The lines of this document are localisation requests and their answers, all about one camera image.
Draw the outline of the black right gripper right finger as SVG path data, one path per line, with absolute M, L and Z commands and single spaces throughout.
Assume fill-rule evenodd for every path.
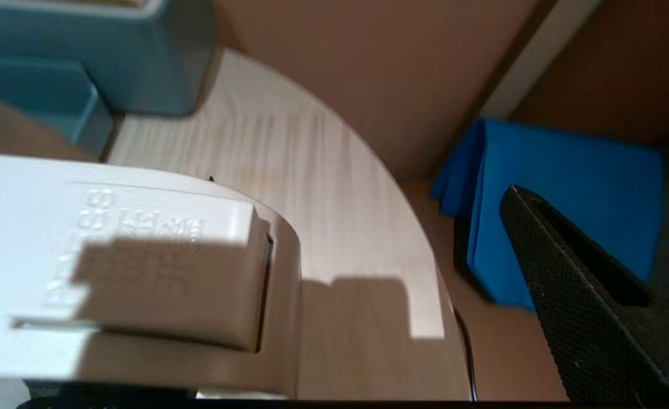
M 572 402 L 669 402 L 669 296 L 529 189 L 501 222 Z

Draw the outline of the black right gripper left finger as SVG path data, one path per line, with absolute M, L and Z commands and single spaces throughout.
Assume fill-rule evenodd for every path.
M 118 383 L 95 383 L 78 381 L 34 381 L 26 379 L 30 398 L 24 406 L 42 404 L 88 403 L 168 403 L 196 399 L 196 393 L 189 389 L 140 386 Z

